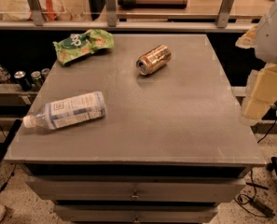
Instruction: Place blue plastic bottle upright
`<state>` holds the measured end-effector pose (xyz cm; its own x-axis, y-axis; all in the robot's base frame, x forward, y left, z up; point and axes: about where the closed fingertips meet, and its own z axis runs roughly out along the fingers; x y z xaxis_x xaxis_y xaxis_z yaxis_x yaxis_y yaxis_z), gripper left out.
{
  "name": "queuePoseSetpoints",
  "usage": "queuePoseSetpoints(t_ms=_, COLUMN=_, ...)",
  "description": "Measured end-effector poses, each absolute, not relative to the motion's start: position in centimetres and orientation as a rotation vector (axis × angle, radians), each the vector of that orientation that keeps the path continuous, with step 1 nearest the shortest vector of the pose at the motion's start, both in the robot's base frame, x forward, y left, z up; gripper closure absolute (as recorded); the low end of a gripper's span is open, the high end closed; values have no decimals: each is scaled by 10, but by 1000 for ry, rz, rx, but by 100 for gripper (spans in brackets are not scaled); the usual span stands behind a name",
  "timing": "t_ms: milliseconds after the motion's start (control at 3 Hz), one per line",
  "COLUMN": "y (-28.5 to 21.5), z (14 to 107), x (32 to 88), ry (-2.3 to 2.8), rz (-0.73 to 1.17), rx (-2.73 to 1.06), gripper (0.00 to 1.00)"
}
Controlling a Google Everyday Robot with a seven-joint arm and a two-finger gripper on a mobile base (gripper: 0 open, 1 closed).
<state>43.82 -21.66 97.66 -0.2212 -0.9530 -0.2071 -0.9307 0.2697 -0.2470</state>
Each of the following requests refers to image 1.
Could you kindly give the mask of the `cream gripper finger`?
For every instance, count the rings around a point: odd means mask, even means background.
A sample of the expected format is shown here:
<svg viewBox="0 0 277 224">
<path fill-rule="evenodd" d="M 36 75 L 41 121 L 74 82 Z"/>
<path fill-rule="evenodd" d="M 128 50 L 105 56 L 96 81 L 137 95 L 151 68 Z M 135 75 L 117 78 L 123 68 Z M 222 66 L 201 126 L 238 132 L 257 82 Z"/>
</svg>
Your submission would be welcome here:
<svg viewBox="0 0 277 224">
<path fill-rule="evenodd" d="M 256 28 L 257 26 L 249 29 L 245 34 L 238 38 L 235 46 L 241 49 L 251 49 L 256 44 Z"/>
<path fill-rule="evenodd" d="M 252 70 L 242 100 L 240 122 L 256 125 L 277 101 L 277 64 L 267 63 L 260 71 Z"/>
</svg>

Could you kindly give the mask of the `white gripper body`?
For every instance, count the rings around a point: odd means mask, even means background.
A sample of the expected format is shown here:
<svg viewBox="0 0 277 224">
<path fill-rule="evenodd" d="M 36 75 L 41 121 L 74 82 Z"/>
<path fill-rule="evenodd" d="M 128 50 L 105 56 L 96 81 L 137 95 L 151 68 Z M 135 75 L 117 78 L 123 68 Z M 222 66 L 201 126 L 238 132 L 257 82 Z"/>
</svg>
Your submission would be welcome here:
<svg viewBox="0 0 277 224">
<path fill-rule="evenodd" d="M 257 25 L 255 54 L 266 63 L 277 63 L 277 0 Z"/>
</svg>

